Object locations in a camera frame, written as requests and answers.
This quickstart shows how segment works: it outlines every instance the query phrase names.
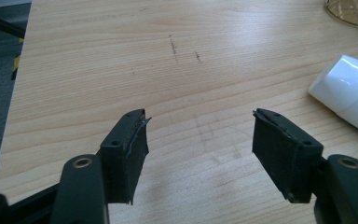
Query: light wood grain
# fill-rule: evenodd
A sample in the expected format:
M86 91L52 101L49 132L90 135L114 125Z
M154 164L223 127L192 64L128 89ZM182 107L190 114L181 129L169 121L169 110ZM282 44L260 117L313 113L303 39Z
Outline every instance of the light wood grain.
M34 0L0 154L0 193L17 202L94 153L124 113L153 117L134 206L113 223L314 223L252 154L258 107L335 153L358 130L308 95L358 29L324 1Z

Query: white bottle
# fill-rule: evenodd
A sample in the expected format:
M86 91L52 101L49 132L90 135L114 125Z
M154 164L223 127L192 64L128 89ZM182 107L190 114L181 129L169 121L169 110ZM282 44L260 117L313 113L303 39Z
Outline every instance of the white bottle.
M310 85L309 93L358 128L358 60L347 55L332 62Z

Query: scratch mark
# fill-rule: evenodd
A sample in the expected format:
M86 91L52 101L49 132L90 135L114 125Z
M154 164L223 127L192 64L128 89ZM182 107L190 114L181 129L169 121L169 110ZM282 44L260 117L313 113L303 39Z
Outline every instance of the scratch mark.
M194 51L194 53L196 53L197 61L199 61L199 63L202 63L200 55L196 51Z
M176 62L178 62L178 59L177 59L177 57L176 57L176 46L175 46L175 44L173 43L173 40L172 40L172 35L169 35L169 37L170 37L170 42L171 42L171 48L172 48L172 53L173 53L173 56L175 56L175 60L176 60Z

